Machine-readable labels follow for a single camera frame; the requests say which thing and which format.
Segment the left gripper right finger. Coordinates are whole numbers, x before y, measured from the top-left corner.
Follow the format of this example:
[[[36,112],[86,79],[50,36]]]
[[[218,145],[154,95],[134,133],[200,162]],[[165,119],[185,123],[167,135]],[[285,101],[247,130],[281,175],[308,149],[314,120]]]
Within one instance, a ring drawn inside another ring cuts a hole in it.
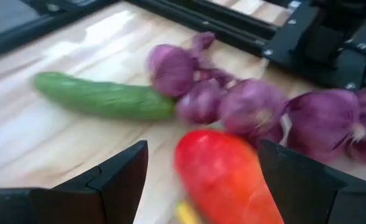
[[[366,224],[366,180],[268,140],[258,158],[285,224]]]

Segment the yellow banana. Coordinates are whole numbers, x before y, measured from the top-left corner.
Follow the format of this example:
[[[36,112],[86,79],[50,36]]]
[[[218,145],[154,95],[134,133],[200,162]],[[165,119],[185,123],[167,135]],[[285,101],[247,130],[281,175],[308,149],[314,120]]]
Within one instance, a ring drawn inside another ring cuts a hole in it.
[[[179,224],[202,224],[196,210],[187,201],[181,201],[176,205],[175,214]]]

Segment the green cucumber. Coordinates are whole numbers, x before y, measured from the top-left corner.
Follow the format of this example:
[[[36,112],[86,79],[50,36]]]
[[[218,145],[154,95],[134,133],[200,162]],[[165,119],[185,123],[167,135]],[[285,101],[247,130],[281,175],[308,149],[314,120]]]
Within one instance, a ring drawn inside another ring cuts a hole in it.
[[[146,121],[175,116],[175,100],[150,86],[95,82],[60,72],[38,73],[33,84],[46,99],[80,113]]]

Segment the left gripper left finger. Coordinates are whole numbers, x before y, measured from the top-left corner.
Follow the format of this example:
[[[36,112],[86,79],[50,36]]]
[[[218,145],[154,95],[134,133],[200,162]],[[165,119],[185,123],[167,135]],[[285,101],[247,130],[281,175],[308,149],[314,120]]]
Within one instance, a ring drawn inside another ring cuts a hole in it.
[[[0,189],[0,224],[133,224],[147,167],[141,140],[54,188]]]

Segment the black aluminium table frame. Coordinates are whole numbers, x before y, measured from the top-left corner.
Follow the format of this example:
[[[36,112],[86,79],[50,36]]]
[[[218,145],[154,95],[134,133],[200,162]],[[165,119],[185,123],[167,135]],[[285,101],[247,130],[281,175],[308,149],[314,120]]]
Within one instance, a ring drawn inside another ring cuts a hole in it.
[[[207,0],[0,0],[0,55],[104,9],[127,2],[260,55],[278,26]]]

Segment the red orange mango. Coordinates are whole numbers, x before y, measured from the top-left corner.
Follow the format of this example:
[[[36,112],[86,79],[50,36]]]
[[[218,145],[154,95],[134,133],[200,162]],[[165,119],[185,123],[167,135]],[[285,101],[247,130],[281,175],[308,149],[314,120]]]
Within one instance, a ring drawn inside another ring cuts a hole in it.
[[[184,189],[210,224],[284,224],[255,149],[214,129],[186,133],[174,153]]]

